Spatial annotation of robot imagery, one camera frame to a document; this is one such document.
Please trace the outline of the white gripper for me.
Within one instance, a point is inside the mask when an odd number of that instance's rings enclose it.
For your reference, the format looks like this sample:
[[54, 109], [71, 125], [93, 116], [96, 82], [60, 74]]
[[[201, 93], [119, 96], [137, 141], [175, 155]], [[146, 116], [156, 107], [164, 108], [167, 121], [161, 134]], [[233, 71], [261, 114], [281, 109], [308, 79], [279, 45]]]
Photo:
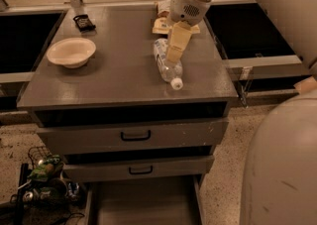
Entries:
[[210, 7], [209, 1], [170, 0], [168, 18], [175, 23], [168, 33], [166, 59], [176, 64], [185, 51], [192, 32], [191, 26], [202, 21]]

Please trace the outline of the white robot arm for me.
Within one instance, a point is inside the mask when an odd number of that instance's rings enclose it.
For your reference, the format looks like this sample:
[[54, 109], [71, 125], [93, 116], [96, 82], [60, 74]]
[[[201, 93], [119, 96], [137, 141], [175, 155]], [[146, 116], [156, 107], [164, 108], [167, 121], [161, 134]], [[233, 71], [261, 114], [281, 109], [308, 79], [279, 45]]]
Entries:
[[[317, 74], [317, 0], [256, 0]], [[168, 18], [198, 24], [211, 0], [171, 0]], [[250, 141], [240, 225], [317, 225], [317, 90], [275, 107]]]

